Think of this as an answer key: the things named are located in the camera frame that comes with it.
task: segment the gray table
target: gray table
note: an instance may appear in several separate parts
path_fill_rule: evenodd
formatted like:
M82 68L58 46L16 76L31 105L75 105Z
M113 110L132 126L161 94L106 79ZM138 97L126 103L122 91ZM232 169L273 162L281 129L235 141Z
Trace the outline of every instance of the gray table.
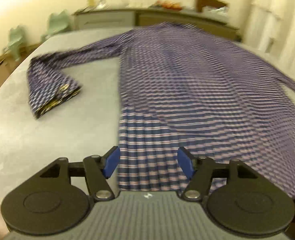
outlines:
M119 59L93 61L64 70L83 88L71 100L36 120L28 105L26 70L38 54L78 48L130 28L71 32L50 38L36 49L0 88L0 201L5 195L58 157L82 161L103 155L118 144L120 102ZM117 191L116 172L109 179ZM72 184L86 190L82 178Z

